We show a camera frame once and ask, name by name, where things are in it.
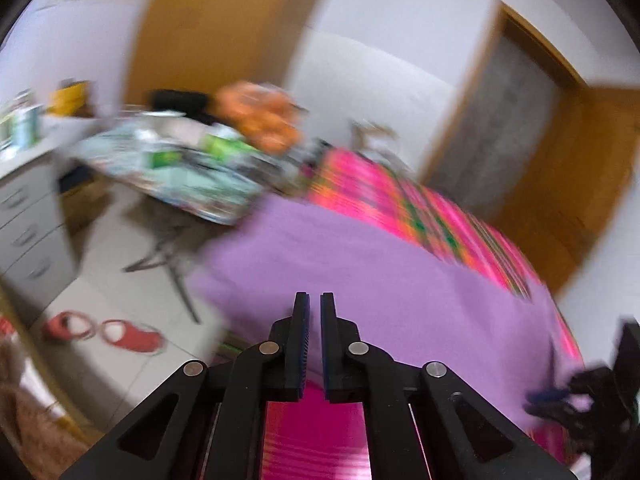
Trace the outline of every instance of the red slipper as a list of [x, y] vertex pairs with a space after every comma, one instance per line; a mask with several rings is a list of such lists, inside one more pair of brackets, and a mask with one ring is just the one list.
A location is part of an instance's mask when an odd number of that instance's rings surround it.
[[41, 330], [42, 338], [49, 341], [89, 339], [95, 335], [95, 323], [82, 312], [65, 310], [49, 319]]
[[123, 319], [109, 319], [100, 325], [100, 337], [105, 343], [132, 352], [158, 352], [164, 346], [162, 334], [152, 327], [140, 330]]

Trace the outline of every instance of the open door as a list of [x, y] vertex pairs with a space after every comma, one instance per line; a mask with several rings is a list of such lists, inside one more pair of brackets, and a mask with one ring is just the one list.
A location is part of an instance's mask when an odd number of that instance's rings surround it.
[[640, 89], [565, 90], [526, 174], [493, 222], [551, 292], [585, 260], [633, 175]]
[[141, 20], [126, 102], [153, 89], [213, 94], [239, 79], [279, 83], [316, 0], [152, 0]]

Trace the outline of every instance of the tiled floor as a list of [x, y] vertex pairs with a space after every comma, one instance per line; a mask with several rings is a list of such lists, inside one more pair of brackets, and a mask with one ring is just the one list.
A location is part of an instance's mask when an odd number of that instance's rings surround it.
[[[111, 193], [109, 208], [73, 240], [81, 259], [78, 278], [30, 331], [72, 400], [101, 430], [113, 427], [185, 361], [209, 362], [225, 328], [215, 309], [192, 298], [202, 318], [201, 325], [195, 324], [165, 268], [122, 272], [146, 253], [152, 236], [144, 223], [143, 197], [121, 185]], [[185, 220], [190, 227], [177, 242], [183, 273], [215, 232], [213, 226]], [[149, 356], [114, 348], [98, 336], [60, 346], [42, 341], [42, 324], [63, 310], [84, 312], [98, 323], [130, 319], [153, 326], [163, 333], [166, 347]]]

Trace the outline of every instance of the purple blanket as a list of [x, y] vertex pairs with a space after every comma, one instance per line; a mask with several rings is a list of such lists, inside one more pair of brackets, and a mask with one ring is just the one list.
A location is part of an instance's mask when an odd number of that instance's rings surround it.
[[399, 362], [442, 361], [523, 429], [539, 423], [525, 394], [561, 384], [581, 364], [561, 345], [555, 306], [542, 285], [531, 301], [373, 226], [309, 203], [268, 196], [233, 232], [211, 242], [189, 279], [251, 342], [311, 296], [308, 367], [321, 373], [319, 297], [333, 292], [339, 317]]

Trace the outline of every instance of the white drawer cabinet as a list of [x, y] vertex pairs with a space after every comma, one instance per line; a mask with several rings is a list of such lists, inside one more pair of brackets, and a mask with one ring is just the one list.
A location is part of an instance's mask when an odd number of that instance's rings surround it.
[[0, 229], [0, 273], [62, 225], [57, 197], [48, 194]]
[[48, 154], [0, 180], [0, 274], [30, 327], [76, 276]]
[[76, 269], [64, 229], [59, 228], [28, 250], [4, 274], [3, 286], [20, 318], [30, 327], [42, 311], [74, 280]]
[[0, 181], [0, 227], [54, 190], [50, 164], [37, 161]]

